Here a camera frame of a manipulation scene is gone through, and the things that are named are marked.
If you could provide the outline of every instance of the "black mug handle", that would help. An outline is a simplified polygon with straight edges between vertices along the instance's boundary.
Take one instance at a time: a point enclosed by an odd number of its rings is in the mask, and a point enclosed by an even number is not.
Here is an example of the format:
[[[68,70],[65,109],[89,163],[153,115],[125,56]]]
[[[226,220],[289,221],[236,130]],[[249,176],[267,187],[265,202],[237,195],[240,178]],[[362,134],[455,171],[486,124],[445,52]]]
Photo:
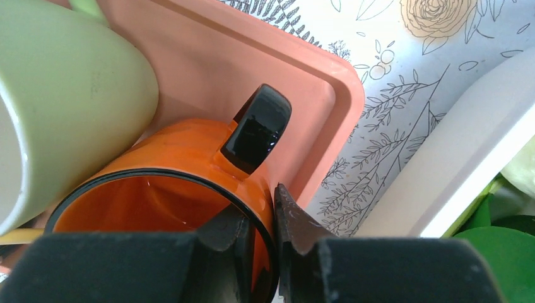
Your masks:
[[[251,175],[277,145],[290,121],[288,99],[262,84],[233,119],[233,133],[220,149],[236,168]]]

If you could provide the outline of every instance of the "pink tray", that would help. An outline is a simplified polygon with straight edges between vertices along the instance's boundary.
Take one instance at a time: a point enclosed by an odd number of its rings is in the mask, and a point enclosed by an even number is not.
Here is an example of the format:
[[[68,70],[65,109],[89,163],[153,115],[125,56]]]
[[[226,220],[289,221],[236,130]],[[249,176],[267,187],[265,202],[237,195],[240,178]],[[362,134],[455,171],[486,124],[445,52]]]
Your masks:
[[[67,6],[67,0],[51,0]],[[339,57],[215,0],[102,0],[112,29],[156,70],[160,105],[146,135],[188,117],[230,121],[267,83],[292,117],[268,158],[301,207],[314,196],[364,106],[353,67]]]

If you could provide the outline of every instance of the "handle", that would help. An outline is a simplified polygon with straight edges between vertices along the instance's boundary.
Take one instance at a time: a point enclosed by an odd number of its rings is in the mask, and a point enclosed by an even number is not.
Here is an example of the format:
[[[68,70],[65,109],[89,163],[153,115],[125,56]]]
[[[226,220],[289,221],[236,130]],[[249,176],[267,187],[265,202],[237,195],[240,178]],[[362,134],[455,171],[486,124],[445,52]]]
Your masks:
[[[69,4],[71,5],[71,9],[73,11],[89,16],[91,19],[94,19],[104,26],[110,27],[106,16],[97,3],[97,0],[69,0]]]
[[[262,84],[230,123],[233,132],[216,155],[217,164],[238,179],[251,175],[276,146],[290,116],[288,99]]]

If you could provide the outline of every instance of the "light green mug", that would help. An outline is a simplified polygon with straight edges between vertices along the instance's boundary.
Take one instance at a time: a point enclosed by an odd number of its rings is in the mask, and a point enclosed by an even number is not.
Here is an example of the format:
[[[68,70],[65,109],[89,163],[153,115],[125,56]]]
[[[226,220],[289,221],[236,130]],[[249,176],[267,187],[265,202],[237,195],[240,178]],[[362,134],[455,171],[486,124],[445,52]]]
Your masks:
[[[94,0],[0,1],[0,235],[60,201],[152,120],[146,58]]]

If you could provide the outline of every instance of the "floral pattern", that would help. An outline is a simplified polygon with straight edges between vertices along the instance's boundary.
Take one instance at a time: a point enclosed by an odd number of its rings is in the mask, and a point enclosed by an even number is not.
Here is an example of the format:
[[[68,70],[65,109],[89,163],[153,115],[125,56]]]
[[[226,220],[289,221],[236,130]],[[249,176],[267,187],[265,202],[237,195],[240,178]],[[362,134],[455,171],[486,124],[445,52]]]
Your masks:
[[[341,237],[358,230],[472,83],[535,47],[529,1],[220,1],[342,57],[363,82],[360,121],[306,209]]]

